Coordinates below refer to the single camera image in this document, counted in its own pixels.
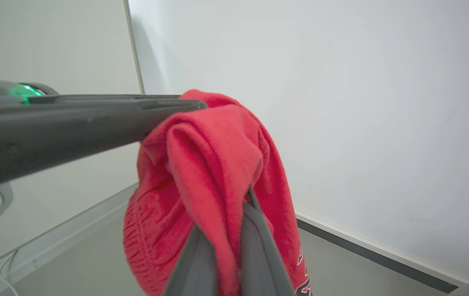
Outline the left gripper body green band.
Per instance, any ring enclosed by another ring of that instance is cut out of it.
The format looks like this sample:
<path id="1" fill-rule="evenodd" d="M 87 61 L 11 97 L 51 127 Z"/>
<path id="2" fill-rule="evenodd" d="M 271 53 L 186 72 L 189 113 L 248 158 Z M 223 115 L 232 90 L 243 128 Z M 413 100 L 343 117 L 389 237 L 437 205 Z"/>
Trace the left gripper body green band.
<path id="1" fill-rule="evenodd" d="M 0 80 L 0 106 L 30 105 L 33 99 L 56 95 L 56 90 L 41 83 Z"/>

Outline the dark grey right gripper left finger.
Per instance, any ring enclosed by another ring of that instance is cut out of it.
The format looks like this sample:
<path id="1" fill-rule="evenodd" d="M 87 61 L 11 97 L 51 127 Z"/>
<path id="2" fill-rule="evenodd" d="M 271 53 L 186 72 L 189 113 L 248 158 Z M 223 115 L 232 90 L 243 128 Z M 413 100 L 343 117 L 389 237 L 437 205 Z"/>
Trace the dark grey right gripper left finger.
<path id="1" fill-rule="evenodd" d="M 171 272 L 163 296 L 217 296 L 218 267 L 213 245 L 195 224 Z"/>

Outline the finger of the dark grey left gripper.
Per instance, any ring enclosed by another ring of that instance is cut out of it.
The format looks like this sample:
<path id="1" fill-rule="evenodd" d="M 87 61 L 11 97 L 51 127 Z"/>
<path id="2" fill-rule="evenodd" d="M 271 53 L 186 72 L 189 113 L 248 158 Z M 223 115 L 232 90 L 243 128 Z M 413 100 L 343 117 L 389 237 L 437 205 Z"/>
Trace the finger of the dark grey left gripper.
<path id="1" fill-rule="evenodd" d="M 0 216 L 13 200 L 5 184 L 142 141 L 174 113 L 206 109 L 183 99 L 34 99 L 0 105 Z"/>
<path id="2" fill-rule="evenodd" d="M 29 104 L 122 103 L 154 100 L 178 100 L 179 95 L 46 95 L 31 96 Z"/>

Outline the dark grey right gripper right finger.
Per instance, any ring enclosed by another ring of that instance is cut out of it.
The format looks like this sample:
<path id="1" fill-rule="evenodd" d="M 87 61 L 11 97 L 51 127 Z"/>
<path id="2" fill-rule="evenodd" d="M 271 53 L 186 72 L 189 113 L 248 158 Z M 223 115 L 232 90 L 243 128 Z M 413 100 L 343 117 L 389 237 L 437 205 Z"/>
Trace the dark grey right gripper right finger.
<path id="1" fill-rule="evenodd" d="M 293 286 L 253 187 L 246 193 L 241 227 L 243 296 L 292 296 Z"/>

